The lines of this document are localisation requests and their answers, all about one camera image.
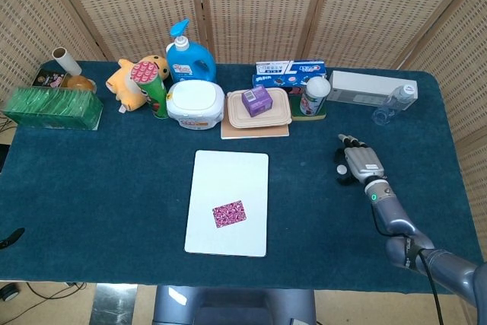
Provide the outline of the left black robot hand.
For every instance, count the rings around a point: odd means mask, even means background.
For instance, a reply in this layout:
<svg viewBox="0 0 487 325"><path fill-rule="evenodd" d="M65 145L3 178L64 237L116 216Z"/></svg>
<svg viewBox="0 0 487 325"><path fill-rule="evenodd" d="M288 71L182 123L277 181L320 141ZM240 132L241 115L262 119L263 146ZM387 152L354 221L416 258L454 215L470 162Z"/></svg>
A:
<svg viewBox="0 0 487 325"><path fill-rule="evenodd" d="M1 239L0 249L4 250L7 247L10 247L11 245L15 244L21 238L24 232L25 232L25 228L18 228L15 231L13 231L7 238Z"/></svg>

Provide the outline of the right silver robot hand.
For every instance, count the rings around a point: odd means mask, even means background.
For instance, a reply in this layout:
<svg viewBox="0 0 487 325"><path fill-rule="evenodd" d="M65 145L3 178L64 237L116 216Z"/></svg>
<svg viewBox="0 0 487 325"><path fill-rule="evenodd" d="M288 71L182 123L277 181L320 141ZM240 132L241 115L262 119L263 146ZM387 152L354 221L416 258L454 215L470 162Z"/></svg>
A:
<svg viewBox="0 0 487 325"><path fill-rule="evenodd" d="M340 185L349 186L359 182L366 186L373 180L386 177L384 166L367 144L351 135L338 134L338 139L343 148L336 150L334 161L346 166L346 172L336 178Z"/></svg>

